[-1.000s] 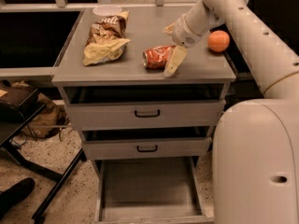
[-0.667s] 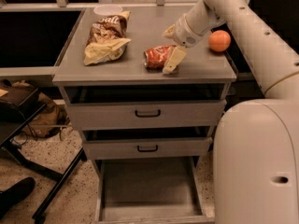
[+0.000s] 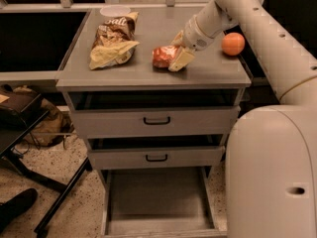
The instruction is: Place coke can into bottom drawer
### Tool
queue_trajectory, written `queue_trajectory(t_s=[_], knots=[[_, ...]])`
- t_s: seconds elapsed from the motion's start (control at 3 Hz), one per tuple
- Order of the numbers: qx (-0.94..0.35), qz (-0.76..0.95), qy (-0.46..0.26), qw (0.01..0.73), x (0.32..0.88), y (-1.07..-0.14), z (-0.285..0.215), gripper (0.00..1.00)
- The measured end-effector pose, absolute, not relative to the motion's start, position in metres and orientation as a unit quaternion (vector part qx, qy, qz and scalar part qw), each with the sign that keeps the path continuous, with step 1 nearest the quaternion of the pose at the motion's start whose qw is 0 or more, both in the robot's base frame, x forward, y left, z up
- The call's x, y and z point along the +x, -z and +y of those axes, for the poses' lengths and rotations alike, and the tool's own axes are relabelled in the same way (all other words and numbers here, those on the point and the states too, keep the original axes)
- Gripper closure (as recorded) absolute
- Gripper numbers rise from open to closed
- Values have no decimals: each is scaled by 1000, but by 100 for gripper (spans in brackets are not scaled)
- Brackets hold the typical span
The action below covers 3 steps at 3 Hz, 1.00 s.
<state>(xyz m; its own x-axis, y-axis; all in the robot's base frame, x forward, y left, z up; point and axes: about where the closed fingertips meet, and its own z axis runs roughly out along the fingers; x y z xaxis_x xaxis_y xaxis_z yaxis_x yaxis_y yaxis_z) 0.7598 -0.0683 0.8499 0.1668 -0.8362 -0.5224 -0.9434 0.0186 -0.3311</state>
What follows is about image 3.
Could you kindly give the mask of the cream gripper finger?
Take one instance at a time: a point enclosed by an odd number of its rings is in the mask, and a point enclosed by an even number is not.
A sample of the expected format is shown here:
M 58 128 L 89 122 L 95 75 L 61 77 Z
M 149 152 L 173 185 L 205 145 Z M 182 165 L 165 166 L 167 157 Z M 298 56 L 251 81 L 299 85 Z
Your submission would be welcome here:
M 171 44 L 172 46 L 182 47 L 182 46 L 183 46 L 182 38 L 183 38 L 183 31 L 180 31 L 180 32 L 174 37 L 174 39 L 171 41 L 170 44 Z
M 169 71 L 179 71 L 191 63 L 195 58 L 195 53 L 189 48 L 179 47 L 169 63 Z

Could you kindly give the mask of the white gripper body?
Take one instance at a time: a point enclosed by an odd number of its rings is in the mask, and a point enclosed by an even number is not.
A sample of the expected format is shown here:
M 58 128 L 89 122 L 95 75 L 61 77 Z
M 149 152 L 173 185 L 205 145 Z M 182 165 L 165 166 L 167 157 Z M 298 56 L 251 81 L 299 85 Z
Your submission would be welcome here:
M 182 42 L 188 48 L 203 51 L 213 43 L 199 28 L 197 17 L 192 16 L 183 29 Z

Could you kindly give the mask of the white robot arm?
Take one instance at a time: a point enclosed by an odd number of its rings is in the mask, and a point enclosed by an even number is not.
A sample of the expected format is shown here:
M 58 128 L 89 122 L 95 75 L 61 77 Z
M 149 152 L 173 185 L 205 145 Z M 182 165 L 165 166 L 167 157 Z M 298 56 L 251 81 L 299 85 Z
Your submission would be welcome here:
M 228 238 L 317 238 L 316 59 L 263 6 L 211 0 L 175 37 L 171 64 L 189 64 L 217 35 L 241 27 L 278 100 L 234 125 L 226 150 Z

